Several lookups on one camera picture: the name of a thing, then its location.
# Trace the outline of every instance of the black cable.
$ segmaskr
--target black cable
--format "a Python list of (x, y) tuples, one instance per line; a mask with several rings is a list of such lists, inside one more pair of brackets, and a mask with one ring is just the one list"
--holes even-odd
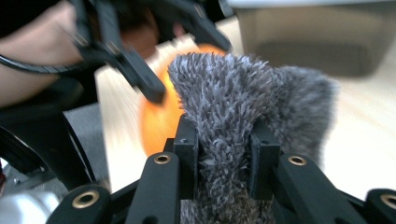
[(59, 76), (69, 76), (90, 67), (90, 64), (87, 63), (75, 63), (71, 65), (54, 65), (54, 66), (33, 65), (29, 63), (14, 61), (1, 54), (0, 54), (0, 64), (13, 69), (20, 70), (22, 72), (33, 73), (35, 75), (56, 74)]

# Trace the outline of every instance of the orange object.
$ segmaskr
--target orange object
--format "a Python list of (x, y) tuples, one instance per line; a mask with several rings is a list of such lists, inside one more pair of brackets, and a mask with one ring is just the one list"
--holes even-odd
[[(225, 52), (211, 45), (200, 45), (199, 49), (183, 49), (178, 52), (197, 52), (197, 53), (215, 53), (224, 55)], [(178, 121), (184, 113), (179, 102), (179, 98), (174, 86), (169, 78), (168, 66), (158, 74), (166, 88), (166, 94), (161, 105), (156, 105), (144, 99), (140, 110), (140, 134), (143, 143), (143, 149), (148, 156), (162, 152), (167, 138), (174, 138), (177, 131)]]

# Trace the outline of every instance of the fuzzy gray toy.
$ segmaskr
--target fuzzy gray toy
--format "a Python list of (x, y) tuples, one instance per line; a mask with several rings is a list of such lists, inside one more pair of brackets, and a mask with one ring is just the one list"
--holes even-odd
[(196, 201), (182, 201), (181, 223), (272, 223), (271, 202), (248, 197), (247, 140), (264, 119), (281, 149), (316, 162), (331, 122), (334, 83), (320, 72), (272, 68), (231, 54), (177, 56), (169, 74), (204, 151)]

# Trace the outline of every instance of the light wooden table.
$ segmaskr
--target light wooden table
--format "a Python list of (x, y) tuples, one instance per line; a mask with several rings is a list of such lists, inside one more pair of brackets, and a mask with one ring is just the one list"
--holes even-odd
[[(233, 52), (242, 54), (238, 20), (218, 27), (230, 38)], [(161, 44), (148, 64), (156, 72), (187, 46), (193, 46), (189, 37)], [(337, 188), (362, 199), (368, 189), (396, 189), (396, 43), (375, 74), (337, 80), (337, 119), (323, 146), (323, 171)], [(138, 179), (146, 161), (137, 113), (142, 96), (108, 67), (97, 71), (96, 81), (110, 183), (116, 191)]]

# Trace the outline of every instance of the gray box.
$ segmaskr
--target gray box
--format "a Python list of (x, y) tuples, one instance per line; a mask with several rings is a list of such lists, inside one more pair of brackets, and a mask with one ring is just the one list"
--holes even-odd
[(234, 2), (229, 4), (239, 20), (245, 54), (256, 54), (272, 66), (314, 67), (332, 75), (369, 75), (396, 35), (396, 1), (253, 7)]

